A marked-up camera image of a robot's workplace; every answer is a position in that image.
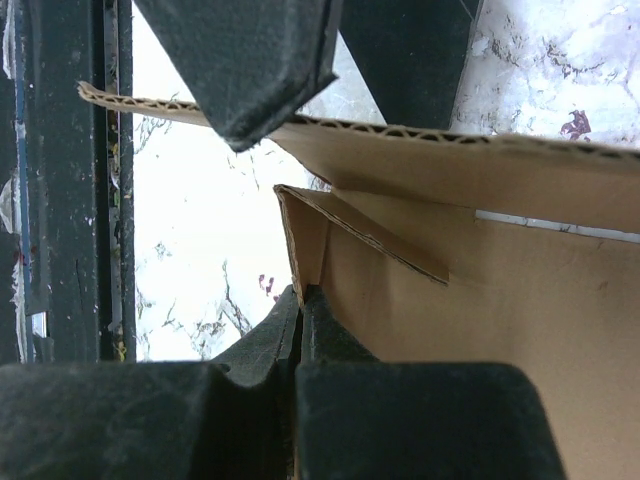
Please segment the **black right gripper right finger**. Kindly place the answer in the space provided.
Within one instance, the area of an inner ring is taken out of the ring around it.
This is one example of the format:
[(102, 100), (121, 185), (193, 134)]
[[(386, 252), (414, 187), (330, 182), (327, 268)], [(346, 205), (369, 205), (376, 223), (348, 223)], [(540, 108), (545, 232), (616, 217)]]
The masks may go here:
[(385, 363), (305, 294), (295, 372), (303, 479), (562, 479), (540, 396), (518, 368)]

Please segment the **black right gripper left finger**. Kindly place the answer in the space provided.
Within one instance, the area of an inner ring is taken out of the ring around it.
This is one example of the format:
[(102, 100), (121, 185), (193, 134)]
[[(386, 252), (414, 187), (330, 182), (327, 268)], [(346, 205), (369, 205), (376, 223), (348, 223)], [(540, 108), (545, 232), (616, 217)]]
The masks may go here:
[(5, 479), (289, 479), (298, 301), (210, 361), (5, 365)]

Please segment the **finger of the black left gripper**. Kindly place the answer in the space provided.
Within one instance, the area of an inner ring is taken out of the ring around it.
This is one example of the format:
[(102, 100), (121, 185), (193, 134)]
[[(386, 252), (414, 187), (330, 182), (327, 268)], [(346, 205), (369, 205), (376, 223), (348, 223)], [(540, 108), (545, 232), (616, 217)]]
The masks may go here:
[(483, 2), (351, 0), (340, 33), (388, 124), (447, 130)]
[(244, 152), (336, 78), (339, 1), (139, 1), (211, 128)]

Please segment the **brown cardboard box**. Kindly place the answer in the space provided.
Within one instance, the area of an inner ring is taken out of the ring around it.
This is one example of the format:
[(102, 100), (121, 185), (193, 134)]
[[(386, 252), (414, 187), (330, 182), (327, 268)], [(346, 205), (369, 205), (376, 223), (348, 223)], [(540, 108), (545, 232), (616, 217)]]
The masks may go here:
[(381, 361), (496, 361), (572, 479), (639, 475), (639, 153), (297, 116), (271, 139), (293, 285)]

